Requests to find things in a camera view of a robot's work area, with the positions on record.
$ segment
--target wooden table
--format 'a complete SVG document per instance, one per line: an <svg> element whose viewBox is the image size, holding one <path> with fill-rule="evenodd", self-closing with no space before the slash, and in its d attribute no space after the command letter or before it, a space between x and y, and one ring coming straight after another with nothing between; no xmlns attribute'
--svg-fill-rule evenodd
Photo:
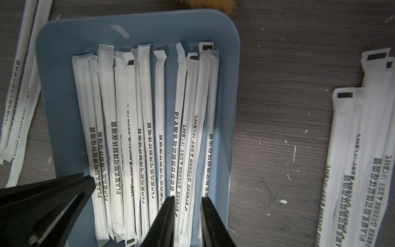
<svg viewBox="0 0 395 247"><path fill-rule="evenodd" d="M3 119L24 1L0 4ZM176 0L54 0L51 19L183 8ZM228 227L238 246L313 246L332 91L361 84L362 51L393 45L394 15L393 0L237 0L231 17L241 60ZM53 178L51 157L40 100L19 184ZM0 166L0 187L9 170L7 162ZM376 246L395 243L394 205L392 191Z"/></svg>

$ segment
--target brown object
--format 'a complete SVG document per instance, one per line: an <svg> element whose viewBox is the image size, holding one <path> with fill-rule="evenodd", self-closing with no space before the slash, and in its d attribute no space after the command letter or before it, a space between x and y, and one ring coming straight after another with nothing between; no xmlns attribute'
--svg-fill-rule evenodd
<svg viewBox="0 0 395 247"><path fill-rule="evenodd" d="M218 9L230 14L235 5L234 0L186 0L192 8L211 8Z"/></svg>

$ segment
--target white straw wrapper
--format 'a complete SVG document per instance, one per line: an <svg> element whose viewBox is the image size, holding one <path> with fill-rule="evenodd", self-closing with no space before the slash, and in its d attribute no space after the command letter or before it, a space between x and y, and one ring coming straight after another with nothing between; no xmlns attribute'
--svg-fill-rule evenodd
<svg viewBox="0 0 395 247"><path fill-rule="evenodd" d="M30 36L28 53L23 68L23 77L19 89L17 103L15 106L16 110L12 122L11 132L9 134L7 147L4 150L4 152L1 154L2 158L9 162L14 158L16 154L16 146L21 138L21 136L19 135L19 130L21 129L23 122L26 121L26 118L23 116L25 113L23 109L23 104L25 103L25 98L27 97L26 94L28 93L30 81L33 78L32 75L36 73L33 71L34 63L36 60L36 38L41 27L48 21L49 12L51 11L51 6L52 6L52 0L40 0L37 5L36 15L33 23L33 29Z"/></svg>
<svg viewBox="0 0 395 247"><path fill-rule="evenodd" d="M177 191L175 201L174 246L178 246L182 231L182 221L185 207L185 187L187 168L192 139L192 121L195 110L196 86L198 84L199 55L188 53L186 58L187 76L185 85L185 100L182 113L182 129L180 140L180 159L178 163Z"/></svg>
<svg viewBox="0 0 395 247"><path fill-rule="evenodd" d="M107 217L108 233L114 239L113 230L113 215L111 210L111 193L110 193L110 176L107 165L107 145L105 143L103 110L102 110L102 97L100 94L99 70L98 70L98 57L92 55L89 59L90 74L92 78L93 101L95 105L96 115L96 132L98 135L100 168L102 170L102 184L103 196L105 204L105 214Z"/></svg>
<svg viewBox="0 0 395 247"><path fill-rule="evenodd" d="M336 244L341 244L344 238L338 238L338 237L341 235L346 237L346 234L348 232L348 227L345 226L345 223L346 223L348 208L352 206L351 204L352 194L354 191L353 183L355 180L357 166L359 163L358 149L359 149L359 142L361 135L358 133L358 131L359 131L359 123L361 120L363 103L365 100L364 88L336 89L335 92L333 93L333 102L334 102L333 105L336 106L336 110L334 113L334 115L336 116L334 116L333 119L335 118L345 119L348 118L348 116L351 116L351 123L349 126L348 133L344 133L344 137L343 137L344 139L342 140L342 142L344 142L345 144L347 143L346 144L347 146L345 147L346 156L344 158L342 175L340 179L337 181L339 187L337 190L336 207L333 213L334 223L332 224L332 227L329 228L331 229L330 243L328 243L329 246L336 246ZM352 98L346 98L345 96L347 95L350 96L350 93L352 93ZM350 102L353 103L352 108L348 108ZM336 146L336 145L343 145L343 144L342 143L330 144L330 146ZM328 180L327 175L325 175L324 179L325 182L327 182ZM322 207L323 205L326 205L331 201L332 199L328 198L327 196L324 197L323 194L320 206ZM318 223L319 225L323 224L321 216L323 216L323 214L320 211L320 218Z"/></svg>
<svg viewBox="0 0 395 247"><path fill-rule="evenodd" d="M98 65L100 91L102 93L103 111L107 148L110 161L110 191L113 211L113 229L117 242L122 241L125 234L120 143L118 140L117 112L114 86L114 46L99 44Z"/></svg>
<svg viewBox="0 0 395 247"><path fill-rule="evenodd" d="M192 219L195 201L196 170L200 154L203 123L206 116L207 95L210 80L211 58L208 49L213 49L213 42L199 43L199 75L197 78L196 101L192 125L191 150L189 154L188 176L185 188L185 213L179 246L189 247L192 237Z"/></svg>
<svg viewBox="0 0 395 247"><path fill-rule="evenodd" d="M391 185L391 177L394 166L395 156L395 107L392 109L391 123L387 136L386 148L382 159L382 168L377 180L376 193L372 204L371 219L367 230L366 243L375 246L378 231L383 221L384 214L388 206L389 188Z"/></svg>
<svg viewBox="0 0 395 247"><path fill-rule="evenodd" d="M92 79L90 74L89 59L92 53L73 56L73 70L75 87L77 89L78 103L82 111L81 120L85 135L85 145L88 155L90 175L95 179L96 189L92 195L95 233L99 247L108 242L108 228L105 215L103 196L102 172L100 168L99 149L96 132L96 116L94 112L94 100L92 91Z"/></svg>
<svg viewBox="0 0 395 247"><path fill-rule="evenodd" d="M19 31L17 51L15 53L14 64L12 67L12 76L9 82L9 88L7 92L6 109L4 111L3 127L1 129L0 154L4 152L8 144L9 132L11 131L15 104L17 102L19 86L21 84L21 76L23 72L27 48L29 45L30 33L32 31L36 7L37 0L26 0L22 16L21 29Z"/></svg>
<svg viewBox="0 0 395 247"><path fill-rule="evenodd" d="M154 51L155 64L155 142L159 162L158 209L166 199L166 157L165 157L165 61L164 50Z"/></svg>
<svg viewBox="0 0 395 247"><path fill-rule="evenodd" d="M158 214L158 198L156 195L156 169L155 169L155 145L154 145L154 126L152 119L152 94L151 94L151 75L150 75L150 48L151 44L139 45L139 66L141 82L141 99L143 107L145 153L147 157L147 167L149 173L148 180L148 207L150 226Z"/></svg>
<svg viewBox="0 0 395 247"><path fill-rule="evenodd" d="M129 247L137 243L137 235L135 230L134 176L128 106L130 95L128 94L128 80L126 77L127 61L124 59L123 55L124 52L115 52L114 73L117 98L118 136L120 136L123 159L122 194L125 217L125 245Z"/></svg>
<svg viewBox="0 0 395 247"><path fill-rule="evenodd" d="M180 137L182 132L181 119L182 107L184 106L185 80L186 80L186 57L185 51L181 43L176 44L178 54L178 70L177 70L177 88L175 95L174 109L174 129L173 129L173 146L171 151L171 173L170 173L170 196L176 195L177 175L178 175L178 158Z"/></svg>
<svg viewBox="0 0 395 247"><path fill-rule="evenodd" d="M143 106L141 101L141 84L138 50L130 49L135 58L135 76L136 76L136 101L137 101L137 127L138 127L138 148L139 148L139 168L140 168L140 205L141 205L141 239L139 244L144 241L149 231L149 209L148 209L148 191L147 191L147 169L145 162L145 138L144 138L144 121Z"/></svg>
<svg viewBox="0 0 395 247"><path fill-rule="evenodd" d="M134 215L137 240L141 241L141 215L140 215L140 165L139 141L137 120L137 95L136 95L136 59L132 52L122 55L126 61L126 84L129 110L130 155L132 156L133 189L134 189Z"/></svg>
<svg viewBox="0 0 395 247"><path fill-rule="evenodd" d="M369 235L369 223L372 222L373 215L375 215L373 203L374 198L379 197L377 195L378 188L376 182L379 179L380 171L383 165L383 157L385 158L385 149L387 144L388 130L390 128L391 115L393 112L393 106L395 101L395 75L393 74L395 66L392 66L393 62L395 62L395 58L388 57L384 59L387 61L383 64L384 71L383 74L391 74L389 79L389 87L385 91L382 91L380 97L384 99L383 105L374 109L378 112L378 124L376 130L376 140L373 143L367 143L365 146L365 151L369 149L369 159L366 162L366 170L365 173L361 174L360 178L363 179L363 185L359 187L360 202L359 203L359 217L358 223L356 225L357 234L354 238L354 246L355 247L365 247L367 244L371 244L373 240L373 236ZM387 85L387 77L384 77L384 85Z"/></svg>
<svg viewBox="0 0 395 247"><path fill-rule="evenodd" d="M356 101L355 87L335 89L332 94L332 100L334 113L316 232L316 245L319 246L329 246L329 239L334 224L333 214L336 208L347 151L355 143L358 128L358 126L354 126L354 129L351 130Z"/></svg>
<svg viewBox="0 0 395 247"><path fill-rule="evenodd" d="M36 60L34 60L33 69L33 74L30 78L31 80L29 82L29 86L27 88L27 92L24 98L23 109L22 105L19 106L25 112L24 114L22 114L24 121L20 129L18 130L15 159L12 162L11 171L6 187L14 187L18 184L19 175L21 174L23 167L30 124L32 123L34 110L40 96L41 85Z"/></svg>
<svg viewBox="0 0 395 247"><path fill-rule="evenodd" d="M361 122L358 133L360 134L359 145L359 163L354 181L354 192L348 208L349 217L348 225L355 226L353 230L347 231L342 246L353 246L359 239L359 231L361 227L360 210L365 206L362 201L366 192L365 174L371 173L368 163L371 162L371 154L373 152L372 145L376 143L378 130L380 126L381 113L383 112L388 91L392 70L386 68L389 49L368 51L362 53L362 69L365 73L362 86L365 88L365 102L361 113ZM378 58L377 54L384 54L384 57Z"/></svg>
<svg viewBox="0 0 395 247"><path fill-rule="evenodd" d="M206 156L204 160L203 180L201 183L201 197L209 196L211 155L213 151L215 105L217 99L218 70L220 65L219 51L209 50L211 58L209 98L207 102L207 135ZM199 218L199 233L197 235L199 247L203 246L201 222Z"/></svg>

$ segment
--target white speck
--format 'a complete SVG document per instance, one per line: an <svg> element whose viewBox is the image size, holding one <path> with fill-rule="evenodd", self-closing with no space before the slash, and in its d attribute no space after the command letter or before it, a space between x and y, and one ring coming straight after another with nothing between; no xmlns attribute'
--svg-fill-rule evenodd
<svg viewBox="0 0 395 247"><path fill-rule="evenodd" d="M389 22L390 20L394 19L395 15L391 16L390 18L386 19L385 22Z"/></svg>
<svg viewBox="0 0 395 247"><path fill-rule="evenodd" d="M232 233L234 233L234 234L236 234L237 235L237 233L235 233L235 231L233 231L232 229L230 229L229 227L227 227L227 229L229 230L229 231L231 231Z"/></svg>
<svg viewBox="0 0 395 247"><path fill-rule="evenodd" d="M287 162L287 177L288 177L288 179L291 181L290 175L289 175L289 173L288 173L288 162Z"/></svg>
<svg viewBox="0 0 395 247"><path fill-rule="evenodd" d="M115 25L110 25L110 27L111 27L112 29L114 29L115 31L117 31L117 32L118 32L120 35L122 35L125 39L128 39L128 38L130 37L130 34L128 34L128 32L125 31L125 29L124 29L121 25L115 24Z"/></svg>
<svg viewBox="0 0 395 247"><path fill-rule="evenodd" d="M295 154L296 154L296 145L295 145L295 147L293 149L293 162L295 162Z"/></svg>

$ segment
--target wood grain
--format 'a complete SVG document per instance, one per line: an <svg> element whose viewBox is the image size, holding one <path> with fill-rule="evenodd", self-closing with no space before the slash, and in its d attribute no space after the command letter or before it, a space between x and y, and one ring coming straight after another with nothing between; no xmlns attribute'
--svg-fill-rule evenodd
<svg viewBox="0 0 395 247"><path fill-rule="evenodd" d="M2 119L24 2L0 4ZM55 0L51 18L182 8L173 0ZM228 227L238 246L313 246L332 91L360 85L362 51L394 46L394 15L393 0L237 2L241 61ZM19 184L53 178L51 157L40 100ZM0 187L9 170L9 163L0 167ZM376 246L395 242L394 205L392 190Z"/></svg>

